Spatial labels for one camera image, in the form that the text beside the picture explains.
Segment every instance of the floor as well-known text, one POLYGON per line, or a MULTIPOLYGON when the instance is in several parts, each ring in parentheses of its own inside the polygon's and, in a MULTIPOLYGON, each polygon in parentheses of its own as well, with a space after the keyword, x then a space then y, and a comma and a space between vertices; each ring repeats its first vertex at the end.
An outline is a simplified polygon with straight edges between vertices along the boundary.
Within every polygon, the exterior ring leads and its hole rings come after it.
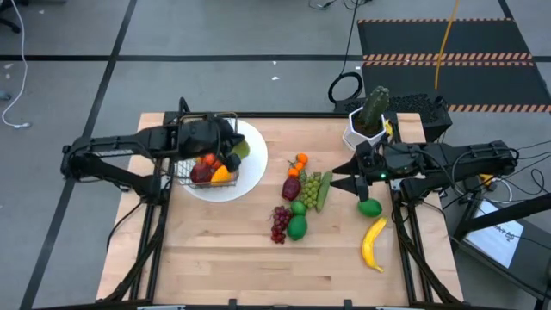
MULTIPOLYGON (((317 11, 308 8, 307 0, 138 0, 120 55, 310 56, 276 62, 269 57, 258 61, 199 58, 176 62, 127 58, 116 63, 108 87, 103 88, 100 82, 108 78, 108 56, 128 4, 133 1, 69 0, 60 5, 42 0, 21 8, 26 54, 75 57, 29 61, 25 92, 8 118, 13 122, 30 121, 33 126, 24 130, 0 127, 4 146, 0 162, 3 309, 16 309, 22 303, 64 190, 59 174, 61 148, 83 133, 94 103, 100 108, 94 136, 132 133, 141 113, 175 109, 180 96, 186 97, 192 110, 332 110, 326 90, 342 62, 312 55, 344 54, 352 12, 340 1, 327 11, 317 11)), ((551 55, 551 3, 507 3, 530 51, 537 56, 551 55)), ((453 4, 453 0, 374 0, 358 10, 357 18, 447 18, 453 4)), ((3 17, 16 19, 13 11, 3 17)), ((498 0, 463 0, 458 17, 495 18, 504 17, 504 13, 498 0)), ((0 55, 18 54, 20 39, 20 35, 0 26, 0 55)), ((361 54, 356 28, 350 53, 361 54)), ((354 71, 358 65, 349 62, 347 70, 354 71)), ((543 79, 551 83, 551 63, 537 65, 543 79)), ((15 94, 21 86, 22 69, 20 61, 0 61, 0 89, 15 94)), ((335 97, 344 97, 354 88, 353 84, 339 85, 335 97)), ((548 138, 544 133, 551 132, 549 114, 452 113, 451 117, 454 126, 446 142, 452 145, 502 139, 510 146, 526 146, 548 138)), ((530 150, 530 154, 548 150, 549 145, 541 146, 530 150)), ((538 168, 551 175, 550 165, 539 164, 538 168)), ((521 173, 513 181, 526 189, 536 189, 529 173, 521 173)), ((522 193, 514 195, 523 198, 522 193)), ((114 223, 119 196, 108 184, 75 186, 59 236, 54 245, 46 245, 46 249, 53 247, 52 255, 34 307, 95 299, 105 240, 114 223)), ((447 210, 450 229, 460 208, 447 210)), ((551 213, 529 220, 550 231, 551 213)), ((533 307, 533 297, 472 258, 459 251, 455 261, 467 301, 492 307, 533 307)))

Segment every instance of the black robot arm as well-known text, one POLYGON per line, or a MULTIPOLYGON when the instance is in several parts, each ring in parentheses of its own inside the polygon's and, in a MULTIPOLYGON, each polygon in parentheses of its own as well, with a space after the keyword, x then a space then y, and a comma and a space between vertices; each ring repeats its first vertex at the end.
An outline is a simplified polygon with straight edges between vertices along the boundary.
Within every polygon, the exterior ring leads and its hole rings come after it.
POLYGON ((401 180, 399 191, 403 202, 416 202, 433 189, 454 186, 479 174, 508 175, 515 170, 517 155, 503 141, 470 146, 444 143, 396 143, 386 141, 372 147, 367 141, 356 148, 351 161, 333 170, 349 177, 336 180, 332 186, 368 199, 373 182, 401 180))
POLYGON ((228 120, 214 115, 206 115, 198 121, 150 127, 126 136, 81 137, 71 146, 63 147, 61 173, 78 181, 96 177, 118 187, 132 188, 146 199, 155 199, 160 192, 158 178, 136 175, 105 163, 102 158, 141 155, 152 161, 179 161, 213 153, 233 172, 241 160, 231 150, 243 140, 244 135, 235 133, 228 120))

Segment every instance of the banana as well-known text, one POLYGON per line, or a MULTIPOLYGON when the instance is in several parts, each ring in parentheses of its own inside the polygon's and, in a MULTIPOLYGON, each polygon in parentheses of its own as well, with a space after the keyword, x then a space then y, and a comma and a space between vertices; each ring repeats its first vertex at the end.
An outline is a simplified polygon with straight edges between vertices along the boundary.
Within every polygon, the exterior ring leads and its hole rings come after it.
POLYGON ((368 229, 368 232, 366 232, 362 242, 363 260, 368 265, 368 267, 378 270, 380 273, 383 272, 383 269, 379 267, 379 265, 377 265, 377 262, 375 261, 374 243, 375 243, 375 239, 377 238, 381 230, 385 227, 387 222, 388 222, 388 218, 386 216, 381 216, 368 229))

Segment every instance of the wooden table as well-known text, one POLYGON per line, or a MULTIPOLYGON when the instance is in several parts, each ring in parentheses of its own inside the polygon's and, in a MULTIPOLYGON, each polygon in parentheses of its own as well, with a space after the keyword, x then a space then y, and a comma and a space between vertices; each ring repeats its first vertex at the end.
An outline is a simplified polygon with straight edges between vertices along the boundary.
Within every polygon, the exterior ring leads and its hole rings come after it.
MULTIPOLYGON (((139 129, 160 125, 162 119, 163 114, 143 114, 139 129)), ((351 299, 355 306, 407 305, 394 223, 388 222, 375 243, 375 257, 385 270, 381 274, 365 265, 360 252, 374 219, 358 213, 357 197, 350 193, 330 189, 323 212, 308 213, 304 239, 276 245, 269 238, 271 210, 285 203, 281 191, 288 160, 297 152, 306 152, 308 172, 328 171, 350 160, 352 152, 341 139, 346 120, 245 121, 260 131, 268 146, 263 178, 247 195, 225 203, 201 201, 184 187, 173 187, 154 302, 227 305, 228 299, 236 298, 239 305, 341 306, 344 299, 351 299)), ((403 141, 424 141, 418 115, 399 115, 399 128, 403 141)), ((136 173, 151 174, 152 168, 145 158, 130 160, 129 170, 136 173)), ((381 202, 382 215, 390 217, 387 184, 374 184, 370 195, 381 202)), ((122 194, 116 220, 137 201, 134 193, 122 194)), ((437 195, 431 194, 426 201, 440 206, 437 195)), ((132 266, 144 212, 145 208, 140 209, 113 236, 98 298, 111 293, 132 266)), ((442 214, 424 205, 417 212, 427 263, 449 291, 462 299, 442 214)), ((412 269, 417 298, 422 300, 414 262, 412 269)), ((145 296, 148 275, 147 266, 140 296, 145 296)))

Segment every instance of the plant pot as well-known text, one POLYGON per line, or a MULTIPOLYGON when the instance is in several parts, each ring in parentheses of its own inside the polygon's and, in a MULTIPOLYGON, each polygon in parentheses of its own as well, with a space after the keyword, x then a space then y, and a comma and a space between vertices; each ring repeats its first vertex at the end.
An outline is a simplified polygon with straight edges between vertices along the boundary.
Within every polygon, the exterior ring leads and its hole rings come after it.
POLYGON ((363 109, 363 107, 360 107, 359 109, 355 110, 354 112, 348 114, 348 125, 346 127, 346 130, 344 130, 343 134, 343 141, 346 146, 349 147, 352 151, 356 150, 356 146, 362 143, 363 141, 369 141, 369 144, 374 146, 375 143, 379 142, 381 140, 382 135, 386 132, 385 129, 385 117, 381 115, 381 131, 377 134, 368 137, 361 133, 358 133, 354 129, 354 115, 360 113, 360 111, 363 109))

